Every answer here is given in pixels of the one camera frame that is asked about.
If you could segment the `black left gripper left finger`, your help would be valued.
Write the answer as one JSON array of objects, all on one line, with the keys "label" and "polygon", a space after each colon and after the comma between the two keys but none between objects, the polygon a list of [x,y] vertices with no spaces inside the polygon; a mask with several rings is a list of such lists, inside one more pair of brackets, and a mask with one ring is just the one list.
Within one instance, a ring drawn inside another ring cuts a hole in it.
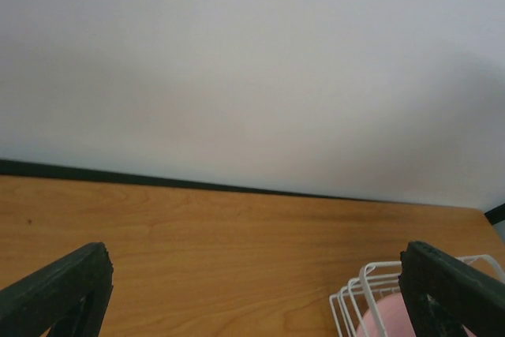
[{"label": "black left gripper left finger", "polygon": [[1,290],[2,336],[97,336],[113,290],[113,265],[92,242]]}]

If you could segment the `pink plate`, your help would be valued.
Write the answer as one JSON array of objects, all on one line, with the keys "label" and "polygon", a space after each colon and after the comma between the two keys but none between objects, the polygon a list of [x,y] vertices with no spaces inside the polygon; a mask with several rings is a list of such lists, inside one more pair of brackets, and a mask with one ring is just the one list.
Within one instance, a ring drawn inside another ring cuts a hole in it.
[{"label": "pink plate", "polygon": [[[415,336],[403,297],[400,293],[381,298],[376,302],[376,307],[388,336]],[[380,335],[370,310],[363,316],[363,324],[358,326],[356,336],[365,336],[365,332],[368,333],[368,336]]]}]

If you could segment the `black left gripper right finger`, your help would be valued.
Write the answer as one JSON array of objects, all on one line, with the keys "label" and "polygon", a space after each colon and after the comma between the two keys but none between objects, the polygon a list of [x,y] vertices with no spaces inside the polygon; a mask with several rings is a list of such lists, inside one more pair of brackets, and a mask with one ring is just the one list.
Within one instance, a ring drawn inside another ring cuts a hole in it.
[{"label": "black left gripper right finger", "polygon": [[503,336],[504,283],[426,242],[401,252],[399,286],[416,336]]}]

